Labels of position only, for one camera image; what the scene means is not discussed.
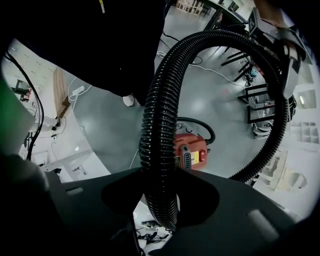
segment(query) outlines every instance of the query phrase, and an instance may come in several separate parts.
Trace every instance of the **concrete floor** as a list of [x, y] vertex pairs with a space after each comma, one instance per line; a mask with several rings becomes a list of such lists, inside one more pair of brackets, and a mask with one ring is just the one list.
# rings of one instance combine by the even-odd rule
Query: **concrete floor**
[[[164, 31], [182, 39], [203, 30], [209, 18], [194, 16], [172, 7], [165, 20]], [[170, 47], [176, 42], [164, 36], [161, 38]], [[225, 49], [215, 47], [202, 51], [199, 54], [203, 58], [201, 66], [234, 80], [239, 74], [239, 63], [236, 61], [223, 67], [221, 63], [236, 50], [231, 48], [224, 53]], [[169, 49], [160, 42], [159, 50], [167, 53]], [[160, 57], [155, 58], [156, 68], [161, 60]], [[67, 73], [66, 83], [69, 84], [73, 78]], [[244, 85], [245, 81], [240, 79], [237, 83]], [[71, 92], [81, 85], [88, 86], [76, 79]], [[185, 73], [178, 115], [201, 120], [210, 125], [216, 134], [215, 142], [209, 146], [211, 153], [204, 172], [229, 177], [247, 165], [265, 143], [264, 140], [254, 139], [251, 125], [246, 123], [246, 107], [237, 99], [242, 94], [241, 86], [230, 83], [214, 72], [189, 66]], [[75, 117], [90, 146], [111, 173], [129, 168], [139, 144], [143, 111], [143, 107], [137, 103], [133, 107], [126, 107], [121, 97], [96, 87], [79, 96], [74, 109]], [[194, 125], [193, 131], [197, 129], [199, 134], [207, 138], [208, 133]], [[139, 154], [132, 167], [138, 166]]]

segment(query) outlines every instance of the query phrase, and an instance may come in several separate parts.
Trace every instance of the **person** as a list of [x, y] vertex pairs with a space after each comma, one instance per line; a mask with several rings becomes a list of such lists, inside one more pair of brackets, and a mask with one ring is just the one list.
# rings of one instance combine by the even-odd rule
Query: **person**
[[155, 73], [166, 1], [108, 2], [104, 13], [99, 0], [56, 0], [39, 11], [43, 4], [19, 3], [16, 14], [27, 17], [15, 27], [14, 37], [86, 83], [121, 96], [126, 106], [135, 99], [144, 106]]

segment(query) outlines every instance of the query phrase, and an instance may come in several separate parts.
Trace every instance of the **white furniture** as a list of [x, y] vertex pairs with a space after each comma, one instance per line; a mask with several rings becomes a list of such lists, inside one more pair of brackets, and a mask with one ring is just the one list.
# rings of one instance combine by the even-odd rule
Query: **white furniture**
[[307, 186], [307, 179], [301, 173], [292, 171], [286, 164], [288, 151], [277, 152], [256, 180], [276, 191], [297, 192]]
[[178, 0], [176, 3], [176, 7], [179, 10], [193, 15], [200, 15], [203, 10], [203, 5], [204, 4], [202, 2], [194, 0]]

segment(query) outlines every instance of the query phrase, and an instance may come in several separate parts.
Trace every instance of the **vacuum cleaner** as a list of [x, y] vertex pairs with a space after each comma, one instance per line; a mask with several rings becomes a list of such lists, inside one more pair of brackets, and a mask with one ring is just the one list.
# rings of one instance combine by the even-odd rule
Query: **vacuum cleaner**
[[175, 166], [178, 168], [193, 169], [199, 171], [207, 165], [208, 153], [210, 152], [210, 149], [207, 148], [207, 146], [215, 141], [215, 132], [209, 125], [197, 119], [178, 117], [177, 121], [198, 124], [204, 127], [210, 134], [209, 139], [204, 139], [199, 134], [196, 135], [191, 133], [191, 131], [188, 132], [187, 129], [187, 133], [175, 134]]

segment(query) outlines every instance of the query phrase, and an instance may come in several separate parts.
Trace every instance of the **white sneaker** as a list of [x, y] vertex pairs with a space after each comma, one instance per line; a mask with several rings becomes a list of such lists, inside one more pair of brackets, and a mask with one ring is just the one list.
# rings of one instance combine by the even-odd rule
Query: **white sneaker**
[[135, 103], [135, 97], [133, 97], [131, 94], [125, 97], [122, 97], [124, 104], [127, 107], [131, 107], [133, 106], [133, 104]]

